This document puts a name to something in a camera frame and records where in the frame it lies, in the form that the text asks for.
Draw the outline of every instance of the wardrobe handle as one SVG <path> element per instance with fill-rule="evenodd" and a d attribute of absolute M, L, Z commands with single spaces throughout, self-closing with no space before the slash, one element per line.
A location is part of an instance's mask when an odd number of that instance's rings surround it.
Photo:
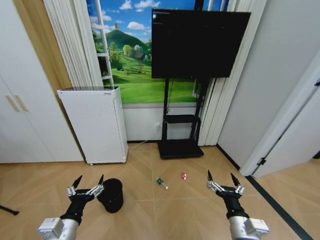
<path fill-rule="evenodd" d="M 11 97 L 9 95 L 5 95 L 5 98 L 8 100 L 9 104 L 11 105 L 11 107 L 16 111 L 16 112 L 20 112 L 19 108 L 17 107 L 17 105 L 15 104 L 15 102 L 11 99 Z"/>
<path fill-rule="evenodd" d="M 14 95 L 17 102 L 20 104 L 21 108 L 25 111 L 29 111 L 24 102 L 22 101 L 21 97 L 19 95 Z"/>

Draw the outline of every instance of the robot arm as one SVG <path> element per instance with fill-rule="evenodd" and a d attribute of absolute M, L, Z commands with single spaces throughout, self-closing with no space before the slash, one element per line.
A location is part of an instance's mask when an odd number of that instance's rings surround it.
<path fill-rule="evenodd" d="M 74 240 L 76 239 L 77 228 L 81 224 L 81 217 L 86 204 L 104 190 L 102 175 L 98 185 L 92 189 L 78 189 L 82 175 L 74 181 L 71 187 L 67 188 L 68 197 L 71 201 L 67 211 L 61 217 L 46 218 L 38 232 L 44 240 Z"/>
<path fill-rule="evenodd" d="M 214 182 L 213 177 L 208 170 L 208 188 L 224 200 L 227 214 L 226 217 L 230 223 L 230 232 L 232 240 L 260 240 L 260 237 L 269 232 L 265 221 L 250 218 L 239 203 L 239 198 L 243 195 L 245 187 L 231 173 L 232 181 L 235 187 L 220 186 Z"/>

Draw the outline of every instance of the white air purifier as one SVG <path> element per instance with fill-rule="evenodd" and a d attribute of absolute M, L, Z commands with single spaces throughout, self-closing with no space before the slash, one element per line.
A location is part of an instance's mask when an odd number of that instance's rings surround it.
<path fill-rule="evenodd" d="M 72 87 L 57 93 L 86 162 L 125 163 L 128 144 L 120 88 Z"/>

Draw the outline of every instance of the tv stand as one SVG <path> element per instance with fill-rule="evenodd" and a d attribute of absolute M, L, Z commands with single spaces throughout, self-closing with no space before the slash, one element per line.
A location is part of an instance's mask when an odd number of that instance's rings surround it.
<path fill-rule="evenodd" d="M 162 138 L 158 142 L 160 157 L 164 160 L 179 158 L 195 158 L 204 155 L 198 146 L 201 120 L 199 118 L 200 108 L 208 88 L 209 80 L 198 81 L 201 83 L 199 97 L 196 103 L 195 114 L 169 115 L 168 114 L 168 93 L 169 78 L 165 79 Z M 168 124 L 191 123 L 190 137 L 187 139 L 167 139 Z"/>

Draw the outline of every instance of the door frame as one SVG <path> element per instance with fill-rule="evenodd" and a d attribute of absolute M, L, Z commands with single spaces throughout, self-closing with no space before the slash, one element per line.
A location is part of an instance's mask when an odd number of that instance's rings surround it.
<path fill-rule="evenodd" d="M 272 149 L 279 137 L 291 124 L 293 119 L 299 114 L 306 102 L 317 90 L 316 83 L 320 81 L 320 49 L 315 54 L 309 67 L 306 69 L 297 85 L 277 113 L 273 122 L 249 156 L 240 173 L 244 176 L 251 175 L 257 168 L 261 158 L 264 158 Z"/>

